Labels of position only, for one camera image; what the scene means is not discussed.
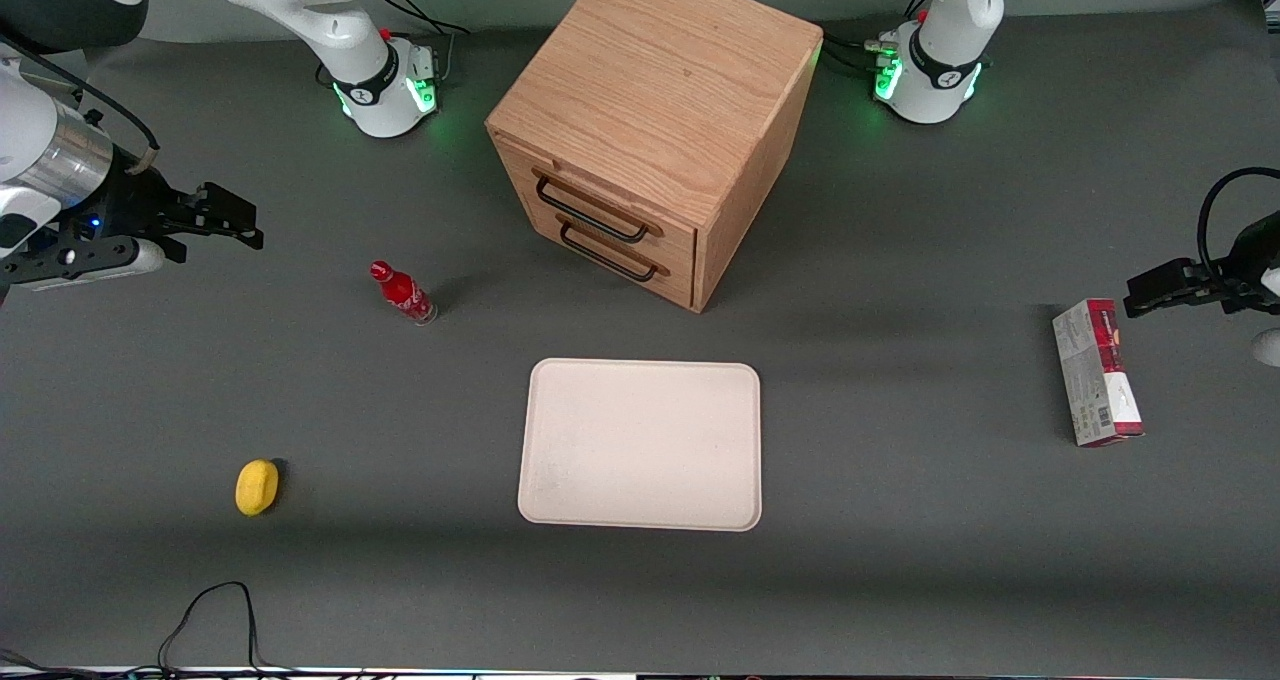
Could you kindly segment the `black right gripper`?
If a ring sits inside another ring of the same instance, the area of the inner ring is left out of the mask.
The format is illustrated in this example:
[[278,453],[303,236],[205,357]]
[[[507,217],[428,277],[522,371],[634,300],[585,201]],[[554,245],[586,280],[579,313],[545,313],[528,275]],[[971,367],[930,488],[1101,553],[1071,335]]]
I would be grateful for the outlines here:
[[257,207],[220,184],[197,188],[197,218],[189,196],[175,191],[154,168],[132,175],[131,160],[111,163],[88,198],[55,216],[60,232],[78,241],[56,241],[41,250],[23,250],[3,260],[3,287],[84,284],[125,275],[138,260],[137,239],[177,234],[230,237],[251,250],[264,247]]

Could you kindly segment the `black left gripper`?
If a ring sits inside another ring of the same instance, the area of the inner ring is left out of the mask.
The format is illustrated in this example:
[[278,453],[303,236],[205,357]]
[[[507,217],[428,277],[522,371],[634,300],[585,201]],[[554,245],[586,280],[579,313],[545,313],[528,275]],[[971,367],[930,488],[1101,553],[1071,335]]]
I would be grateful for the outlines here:
[[[1207,301],[1225,314],[1253,310],[1279,315],[1277,289],[1265,283],[1277,270],[1279,213],[1271,213],[1240,232],[1226,256],[1212,260],[1208,251],[1210,211],[1199,213],[1196,247],[1208,277]],[[1204,289],[1201,264],[1174,259],[1126,280],[1125,314],[1138,319],[1161,309],[1196,306]]]

